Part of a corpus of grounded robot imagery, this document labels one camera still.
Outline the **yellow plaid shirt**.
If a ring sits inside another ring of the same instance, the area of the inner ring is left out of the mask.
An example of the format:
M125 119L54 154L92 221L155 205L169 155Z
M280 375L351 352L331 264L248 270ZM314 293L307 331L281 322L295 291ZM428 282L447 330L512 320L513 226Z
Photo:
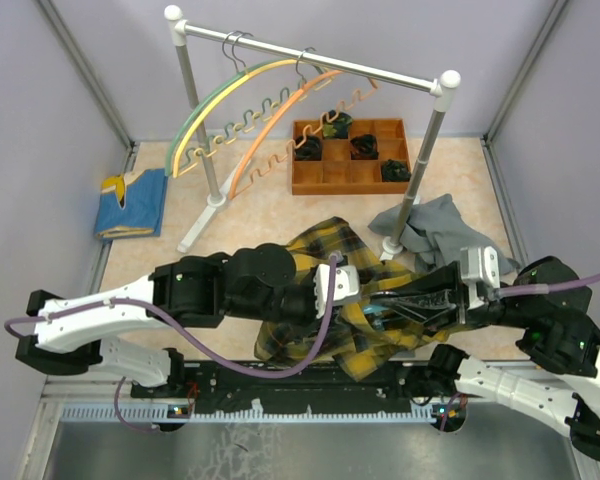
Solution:
M287 245L296 264L296 282L304 280L312 269L325 263L328 255L338 251L356 266L367 297L411 283L421 276L396 261L381 261L342 218L332 217L308 228ZM411 351L434 341L445 342L457 327L437 333L427 333L422 326L408 320L399 327L377 329L363 315L361 303L338 307L334 310L327 335L318 358L333 359L356 381L362 380L400 351ZM317 339L320 323L299 327L289 323L261 324L254 355L267 364L287 367L304 359Z

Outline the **blue hanger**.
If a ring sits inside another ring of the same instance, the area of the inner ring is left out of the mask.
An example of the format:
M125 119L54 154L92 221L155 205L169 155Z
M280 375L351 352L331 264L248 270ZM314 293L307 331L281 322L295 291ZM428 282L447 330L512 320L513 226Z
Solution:
M390 329L391 322L395 319L395 312L390 307L393 294L380 292L369 297L369 302L362 308L363 315L374 330L386 331Z

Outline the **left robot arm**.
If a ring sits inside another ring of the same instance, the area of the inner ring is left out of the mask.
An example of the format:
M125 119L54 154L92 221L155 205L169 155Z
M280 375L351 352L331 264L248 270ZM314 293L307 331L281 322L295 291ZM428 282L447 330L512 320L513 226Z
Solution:
M26 316L6 321L4 328L17 339L16 359L40 373L73 376L100 369L169 397L181 394L188 384L177 352L147 350L123 342L120 334L170 327L231 371L261 379L289 378L317 357L325 340L341 259L339 252L331 253L327 263L297 284L294 258L278 244L185 256L130 284L81 298L35 291ZM225 317L317 325L319 330L309 353L294 366L255 369L222 357L190 332L214 329Z

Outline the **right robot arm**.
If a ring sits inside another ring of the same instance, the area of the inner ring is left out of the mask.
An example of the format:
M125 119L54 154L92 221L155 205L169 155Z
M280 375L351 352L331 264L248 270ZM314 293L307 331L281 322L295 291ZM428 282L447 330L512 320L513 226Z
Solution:
M482 397L536 419L600 462L600 329L588 316L590 284L556 257L524 268L511 286L500 281L492 248L461 258L407 285L373 294L363 313L383 330L414 324L425 335L487 326L520 329L516 347L563 382L553 388L497 369L465 351L438 345L410 374L419 396L450 403Z

